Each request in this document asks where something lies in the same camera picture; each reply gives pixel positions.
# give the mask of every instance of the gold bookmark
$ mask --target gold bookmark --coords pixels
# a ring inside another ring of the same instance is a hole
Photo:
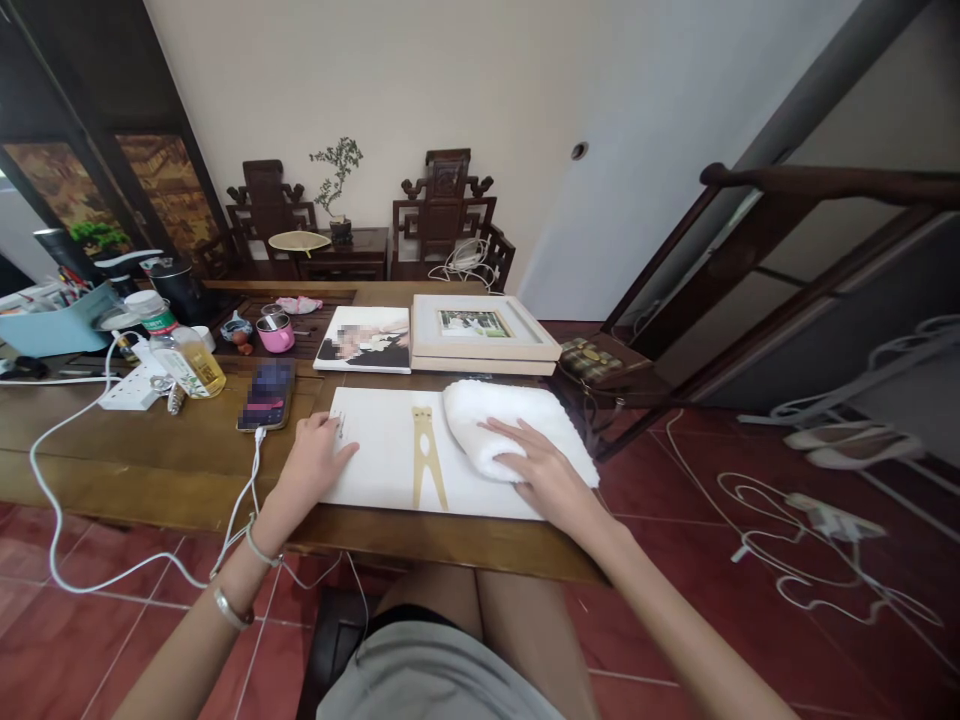
[[[430,444],[429,452],[420,445],[426,436]],[[440,507],[447,507],[447,493],[443,489],[443,473],[440,472],[440,456],[437,455],[437,441],[433,437],[433,408],[413,408],[413,509],[420,509],[420,490],[423,488],[423,473],[429,467],[433,484],[440,497]]]

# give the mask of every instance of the pink mug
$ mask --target pink mug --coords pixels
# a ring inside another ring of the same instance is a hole
[[[296,339],[293,334],[293,325],[290,324],[290,318],[287,315],[273,315],[272,319],[277,325],[276,328],[272,328],[265,317],[257,320],[257,333],[260,335],[263,346],[270,352],[286,352],[293,347]]]

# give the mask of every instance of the black thermos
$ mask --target black thermos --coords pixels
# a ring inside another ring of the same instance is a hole
[[[37,242],[56,260],[57,265],[69,268],[92,285],[103,282],[103,273],[93,264],[83,247],[70,233],[61,228],[37,230],[33,236]]]
[[[177,320],[187,325],[202,325],[215,309],[214,298],[193,276],[193,264],[182,258],[163,257],[141,263],[160,297],[170,301],[170,310]]]

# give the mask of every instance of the yellow liquid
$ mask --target yellow liquid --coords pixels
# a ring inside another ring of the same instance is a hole
[[[188,342],[180,345],[180,354],[187,364],[196,373],[197,379],[203,385],[203,389],[209,395],[191,395],[190,397],[205,400],[208,397],[216,397],[227,384],[227,376],[224,375],[220,365],[213,359],[213,355],[207,350],[202,342]]]

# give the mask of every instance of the small side table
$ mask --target small side table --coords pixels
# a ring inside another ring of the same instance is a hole
[[[292,252],[300,280],[386,280],[387,228],[354,228],[350,245],[328,245],[305,253]],[[330,237],[330,231],[321,229]]]

